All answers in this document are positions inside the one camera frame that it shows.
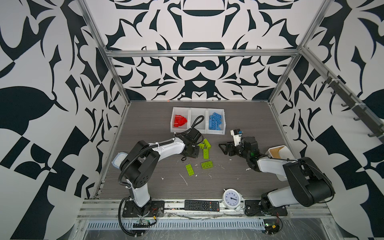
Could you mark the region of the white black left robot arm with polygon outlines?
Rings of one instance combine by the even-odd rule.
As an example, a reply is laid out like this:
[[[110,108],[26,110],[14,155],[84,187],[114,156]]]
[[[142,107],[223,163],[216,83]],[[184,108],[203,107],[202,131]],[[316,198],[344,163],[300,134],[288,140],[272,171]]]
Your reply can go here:
[[[131,199],[136,207],[143,208],[151,201],[148,181],[159,161],[173,155],[186,158],[197,158],[199,144],[203,135],[195,128],[190,128],[166,141],[147,143],[139,141],[129,153],[118,153],[112,161],[115,168],[121,171],[118,177],[119,185],[130,191]]]

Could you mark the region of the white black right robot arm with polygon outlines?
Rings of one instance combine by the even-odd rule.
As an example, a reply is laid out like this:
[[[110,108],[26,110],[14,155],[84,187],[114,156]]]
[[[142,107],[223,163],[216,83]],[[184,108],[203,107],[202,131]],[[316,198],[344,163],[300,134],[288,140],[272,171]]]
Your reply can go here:
[[[331,201],[336,194],[329,178],[311,158],[294,159],[286,146],[271,148],[262,154],[254,137],[239,137],[232,142],[219,144],[219,148],[225,155],[245,159],[252,170],[275,174],[280,181],[289,184],[285,188],[262,194],[256,207],[246,205],[247,216],[286,216],[287,206],[311,207]]]

